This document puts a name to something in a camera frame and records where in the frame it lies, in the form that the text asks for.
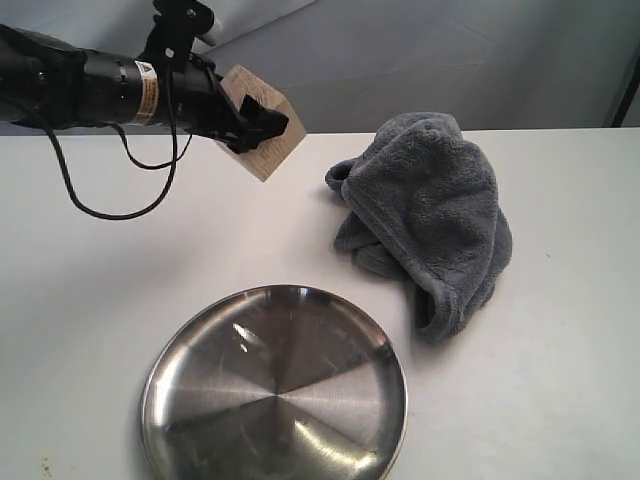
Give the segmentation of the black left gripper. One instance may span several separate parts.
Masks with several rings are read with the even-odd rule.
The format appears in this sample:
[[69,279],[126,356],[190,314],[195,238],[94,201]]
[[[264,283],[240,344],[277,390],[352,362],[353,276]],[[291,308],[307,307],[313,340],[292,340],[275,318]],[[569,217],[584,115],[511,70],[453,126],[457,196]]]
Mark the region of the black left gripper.
[[208,6],[199,1],[163,0],[153,6],[154,26],[139,58],[154,66],[161,89],[170,91],[162,94],[156,122],[167,121],[173,113],[176,123],[194,135],[235,138],[227,146],[236,154],[255,150],[285,132],[289,118],[249,95],[238,112],[223,92],[215,64],[192,51],[195,40],[215,44],[216,17]]

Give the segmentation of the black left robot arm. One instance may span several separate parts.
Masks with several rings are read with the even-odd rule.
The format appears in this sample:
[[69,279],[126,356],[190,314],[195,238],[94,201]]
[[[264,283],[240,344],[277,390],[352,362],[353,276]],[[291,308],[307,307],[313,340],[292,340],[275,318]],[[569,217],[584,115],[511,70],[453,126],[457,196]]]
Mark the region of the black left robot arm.
[[136,58],[1,27],[1,119],[52,130],[108,125],[175,126],[235,153],[282,135],[288,117],[249,95],[234,103],[213,62],[192,52],[214,26],[198,1],[157,1]]

